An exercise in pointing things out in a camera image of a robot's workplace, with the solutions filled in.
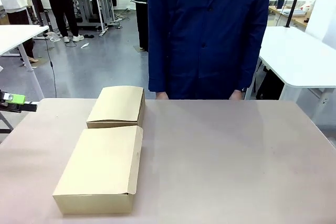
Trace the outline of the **person's left hand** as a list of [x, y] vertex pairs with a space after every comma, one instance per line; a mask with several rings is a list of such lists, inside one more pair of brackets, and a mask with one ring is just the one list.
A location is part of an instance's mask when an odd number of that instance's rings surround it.
[[242, 100], [243, 99], [243, 92], [241, 90], [234, 90], [231, 96], [229, 97], [230, 100]]

